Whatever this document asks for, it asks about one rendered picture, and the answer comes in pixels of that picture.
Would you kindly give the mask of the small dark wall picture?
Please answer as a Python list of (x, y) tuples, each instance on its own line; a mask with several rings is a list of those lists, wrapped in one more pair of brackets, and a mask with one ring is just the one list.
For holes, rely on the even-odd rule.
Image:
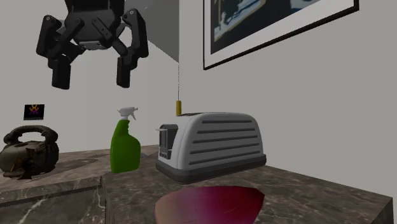
[(24, 120), (43, 120), (44, 113), (44, 104), (26, 104), (24, 106)]

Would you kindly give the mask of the dark red bowl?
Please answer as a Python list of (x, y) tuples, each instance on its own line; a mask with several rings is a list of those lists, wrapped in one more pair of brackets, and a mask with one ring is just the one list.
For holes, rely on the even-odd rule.
[(157, 224), (253, 224), (265, 194), (243, 186), (189, 187), (155, 203)]

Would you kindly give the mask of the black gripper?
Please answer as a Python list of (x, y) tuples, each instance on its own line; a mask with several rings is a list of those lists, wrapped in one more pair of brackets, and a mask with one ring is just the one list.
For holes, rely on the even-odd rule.
[[(36, 47), (36, 53), (48, 59), (52, 86), (68, 90), (71, 63), (85, 50), (106, 50), (112, 46), (120, 55), (116, 84), (129, 88), (131, 70), (137, 67), (139, 58), (149, 55), (146, 23), (139, 11), (132, 8), (124, 13), (125, 0), (64, 1), (68, 10), (64, 32), (58, 32), (62, 27), (60, 20), (45, 15)], [(116, 34), (121, 19), (131, 30), (129, 47)]]

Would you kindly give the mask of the dark brown teapot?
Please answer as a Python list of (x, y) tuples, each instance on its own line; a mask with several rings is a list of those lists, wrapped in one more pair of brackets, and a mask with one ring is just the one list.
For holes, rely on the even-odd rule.
[[(25, 133), (37, 132), (43, 141), (19, 140)], [(0, 151), (0, 170), (5, 178), (31, 179), (54, 170), (59, 160), (59, 135), (44, 125), (23, 125), (4, 136), (5, 147)]]

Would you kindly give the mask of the black framed wall picture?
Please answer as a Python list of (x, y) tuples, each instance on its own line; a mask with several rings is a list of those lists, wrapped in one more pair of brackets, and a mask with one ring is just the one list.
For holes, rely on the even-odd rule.
[(202, 0), (203, 68), (359, 10), (359, 0)]

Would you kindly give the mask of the grey toaster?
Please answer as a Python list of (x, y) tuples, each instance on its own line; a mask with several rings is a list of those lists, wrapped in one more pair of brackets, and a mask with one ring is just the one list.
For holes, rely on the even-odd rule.
[(267, 163), (257, 121), (245, 113), (183, 113), (162, 124), (156, 168), (190, 184)]

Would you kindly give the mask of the green spray bottle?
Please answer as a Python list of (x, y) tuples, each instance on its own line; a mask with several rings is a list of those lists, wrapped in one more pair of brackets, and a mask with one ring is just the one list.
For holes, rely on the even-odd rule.
[(129, 116), (136, 120), (134, 112), (137, 107), (124, 107), (118, 110), (118, 121), (111, 139), (110, 166), (111, 172), (123, 173), (139, 168), (141, 158), (141, 144), (129, 134)]

